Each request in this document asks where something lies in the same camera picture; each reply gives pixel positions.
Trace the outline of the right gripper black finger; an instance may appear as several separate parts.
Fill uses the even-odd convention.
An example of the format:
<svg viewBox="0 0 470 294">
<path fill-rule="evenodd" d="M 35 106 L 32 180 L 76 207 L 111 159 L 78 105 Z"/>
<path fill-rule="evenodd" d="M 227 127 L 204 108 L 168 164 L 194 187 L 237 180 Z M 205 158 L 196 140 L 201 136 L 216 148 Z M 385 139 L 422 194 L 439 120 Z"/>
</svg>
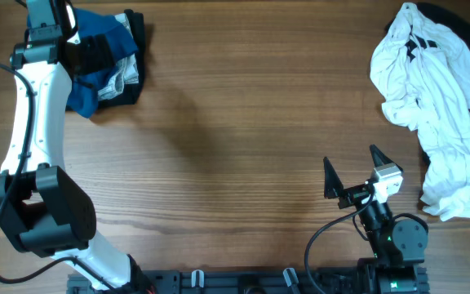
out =
<svg viewBox="0 0 470 294">
<path fill-rule="evenodd" d="M 397 165 L 392 159 L 386 156 L 376 145 L 370 145 L 370 154 L 375 167 L 381 167 L 393 163 Z"/>
<path fill-rule="evenodd" d="M 344 186 L 328 157 L 323 158 L 323 163 L 325 174 L 324 198 L 339 198 L 344 191 Z"/>
</svg>

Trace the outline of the blue polo shirt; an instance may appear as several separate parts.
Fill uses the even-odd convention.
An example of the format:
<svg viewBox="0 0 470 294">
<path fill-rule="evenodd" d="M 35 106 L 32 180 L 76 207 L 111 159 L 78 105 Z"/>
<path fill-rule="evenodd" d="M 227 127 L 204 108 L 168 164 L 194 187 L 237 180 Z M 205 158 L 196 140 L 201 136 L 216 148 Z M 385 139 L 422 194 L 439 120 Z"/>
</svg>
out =
<svg viewBox="0 0 470 294">
<path fill-rule="evenodd" d="M 27 40 L 14 47 L 13 69 L 46 62 L 60 65 L 69 76 L 69 93 L 57 109 L 90 117 L 98 107 L 97 87 L 88 78 L 103 76 L 116 63 L 136 54 L 135 39 L 112 16 L 77 10 L 69 1 L 31 1 L 27 4 Z"/>
</svg>

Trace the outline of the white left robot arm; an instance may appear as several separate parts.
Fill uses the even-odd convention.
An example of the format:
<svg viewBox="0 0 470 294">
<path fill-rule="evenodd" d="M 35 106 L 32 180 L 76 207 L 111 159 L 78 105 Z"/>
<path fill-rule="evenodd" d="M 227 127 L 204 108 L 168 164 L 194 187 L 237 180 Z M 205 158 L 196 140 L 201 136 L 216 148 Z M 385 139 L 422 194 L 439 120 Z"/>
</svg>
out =
<svg viewBox="0 0 470 294">
<path fill-rule="evenodd" d="M 0 169 L 0 232 L 18 252 L 65 263 L 95 293 L 154 293 L 132 256 L 96 228 L 91 198 L 64 169 L 73 80 L 113 65 L 104 35 L 81 37 L 69 1 L 27 1 L 30 25 L 5 70 L 16 81 L 11 143 Z"/>
</svg>

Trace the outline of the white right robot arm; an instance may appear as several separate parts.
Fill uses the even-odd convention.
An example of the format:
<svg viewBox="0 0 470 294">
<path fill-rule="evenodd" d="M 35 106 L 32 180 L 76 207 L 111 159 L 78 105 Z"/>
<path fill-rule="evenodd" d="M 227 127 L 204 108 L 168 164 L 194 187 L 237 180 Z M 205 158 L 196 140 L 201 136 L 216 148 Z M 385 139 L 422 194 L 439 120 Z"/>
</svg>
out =
<svg viewBox="0 0 470 294">
<path fill-rule="evenodd" d="M 375 145 L 370 146 L 375 168 L 368 180 L 345 188 L 328 158 L 324 158 L 325 198 L 337 198 L 340 209 L 354 207 L 374 254 L 361 258 L 357 267 L 340 284 L 342 293 L 430 292 L 424 251 L 428 225 L 421 218 L 393 215 L 388 198 L 397 194 L 403 169 Z"/>
</svg>

